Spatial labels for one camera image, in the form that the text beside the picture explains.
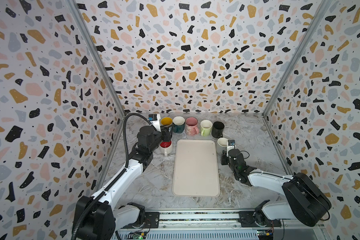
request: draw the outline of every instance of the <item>pink mug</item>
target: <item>pink mug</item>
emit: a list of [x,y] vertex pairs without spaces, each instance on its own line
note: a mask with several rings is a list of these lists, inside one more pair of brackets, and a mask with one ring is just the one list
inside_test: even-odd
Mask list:
[[189,117],[185,120],[185,133],[189,136],[194,136],[199,134],[199,129],[197,128],[197,119],[194,117]]

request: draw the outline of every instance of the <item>teal mug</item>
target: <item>teal mug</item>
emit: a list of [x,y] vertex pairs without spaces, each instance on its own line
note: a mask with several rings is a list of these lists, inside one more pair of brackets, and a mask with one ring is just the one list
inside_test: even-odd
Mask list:
[[183,117],[175,117],[173,119],[173,132],[182,133],[185,129],[185,119]]

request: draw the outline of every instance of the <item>yellow mug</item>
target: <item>yellow mug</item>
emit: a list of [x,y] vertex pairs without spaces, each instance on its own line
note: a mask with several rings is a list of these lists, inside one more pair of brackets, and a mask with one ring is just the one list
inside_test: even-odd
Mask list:
[[168,125],[172,124],[172,118],[165,117],[165,118],[162,118],[160,122],[163,126],[168,126]]

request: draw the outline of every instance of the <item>marble countertop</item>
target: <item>marble countertop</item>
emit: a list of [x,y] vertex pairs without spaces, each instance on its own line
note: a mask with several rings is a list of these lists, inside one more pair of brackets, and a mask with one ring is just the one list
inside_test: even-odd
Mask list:
[[[263,119],[257,115],[246,114],[160,114],[161,118],[182,116],[187,118],[194,116],[198,119],[198,126],[204,119],[211,122],[221,121],[225,124],[224,137],[234,139],[236,148],[250,153],[246,159],[249,166],[277,173],[285,174],[281,161],[272,144],[271,138],[266,131]],[[129,151],[137,142],[137,133],[146,122],[138,116],[131,116],[127,122],[127,142]],[[254,208],[263,200],[276,200],[279,195],[271,190],[261,187],[249,187],[241,184],[231,172],[228,165],[220,164],[218,155],[218,170],[220,181],[220,195],[218,197],[178,197],[172,193],[173,170],[175,165],[176,143],[179,139],[208,139],[217,141],[212,136],[202,137],[187,136],[185,131],[181,134],[173,133],[174,144],[172,154],[167,157],[159,149],[154,151],[154,158],[147,169],[120,198],[117,208],[128,202],[144,205],[146,209],[230,209],[230,208]],[[115,153],[110,163],[105,182],[117,173],[125,163],[125,150],[123,136],[116,146]]]

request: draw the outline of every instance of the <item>terrazzo wallpaper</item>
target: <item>terrazzo wallpaper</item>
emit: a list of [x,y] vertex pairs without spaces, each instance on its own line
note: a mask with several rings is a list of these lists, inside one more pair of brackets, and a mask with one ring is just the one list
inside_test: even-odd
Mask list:
[[77,0],[126,112],[259,113],[321,0]]
[[266,119],[332,202],[331,238],[360,240],[360,1],[333,1]]
[[120,123],[63,1],[0,1],[0,240],[68,239]]

